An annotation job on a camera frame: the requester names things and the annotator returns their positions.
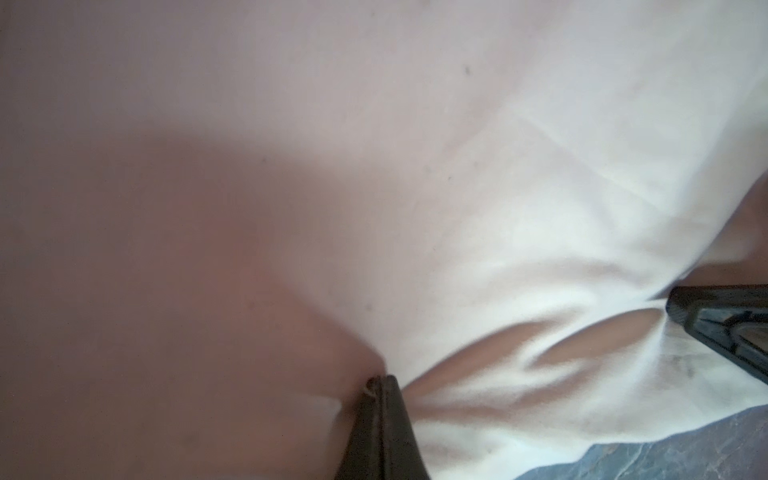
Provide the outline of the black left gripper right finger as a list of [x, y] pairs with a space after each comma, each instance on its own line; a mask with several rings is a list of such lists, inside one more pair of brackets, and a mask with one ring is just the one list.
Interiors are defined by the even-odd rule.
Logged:
[[767, 286], [676, 286], [670, 320], [698, 342], [762, 382], [767, 381]]

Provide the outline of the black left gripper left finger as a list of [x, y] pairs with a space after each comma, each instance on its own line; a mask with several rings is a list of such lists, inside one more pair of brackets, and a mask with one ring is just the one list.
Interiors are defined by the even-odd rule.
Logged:
[[395, 376], [370, 378], [336, 480], [429, 480]]

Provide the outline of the beige drawstring shorts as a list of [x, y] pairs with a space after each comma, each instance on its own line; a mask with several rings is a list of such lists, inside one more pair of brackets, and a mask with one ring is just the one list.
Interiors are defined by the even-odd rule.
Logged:
[[5, 1], [1, 475], [435, 479], [763, 404], [662, 295], [748, 274], [763, 1]]

